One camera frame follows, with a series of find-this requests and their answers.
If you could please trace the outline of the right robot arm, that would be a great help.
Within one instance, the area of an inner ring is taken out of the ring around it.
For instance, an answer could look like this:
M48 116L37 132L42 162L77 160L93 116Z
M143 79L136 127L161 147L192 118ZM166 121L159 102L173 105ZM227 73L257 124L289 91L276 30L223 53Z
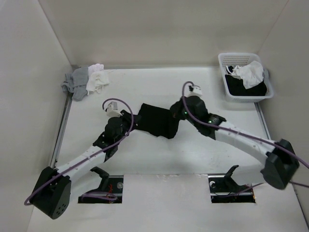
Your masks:
M246 134L224 117L208 112L198 96L181 98L170 111L176 119L189 121L203 136L229 144L259 162L243 168L232 166L224 179L224 186L229 191L253 183L267 183L283 190L299 168L290 142L284 139L275 142Z

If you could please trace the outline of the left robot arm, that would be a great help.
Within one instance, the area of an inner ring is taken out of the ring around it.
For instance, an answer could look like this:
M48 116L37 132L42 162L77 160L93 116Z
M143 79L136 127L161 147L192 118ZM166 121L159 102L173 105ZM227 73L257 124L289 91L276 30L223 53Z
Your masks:
M27 202L51 219L58 218L68 207L72 184L110 159L140 119L140 115L133 115L125 110L120 112L119 117L111 117L105 131L86 152L61 168L43 169Z

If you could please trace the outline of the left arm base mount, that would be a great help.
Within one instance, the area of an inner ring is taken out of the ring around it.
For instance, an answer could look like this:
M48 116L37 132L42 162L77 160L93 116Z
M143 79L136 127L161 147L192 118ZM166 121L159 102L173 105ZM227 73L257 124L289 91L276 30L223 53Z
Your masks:
M90 187L85 193L78 197L79 204L113 204L122 203L124 176L109 175L99 167L90 170L94 187Z

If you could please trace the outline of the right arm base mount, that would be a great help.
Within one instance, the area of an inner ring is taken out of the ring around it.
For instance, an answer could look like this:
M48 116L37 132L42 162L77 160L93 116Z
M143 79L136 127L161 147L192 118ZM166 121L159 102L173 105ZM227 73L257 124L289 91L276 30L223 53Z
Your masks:
M252 184L238 185L232 178L238 165L232 166L225 174L208 175L212 203L255 203Z

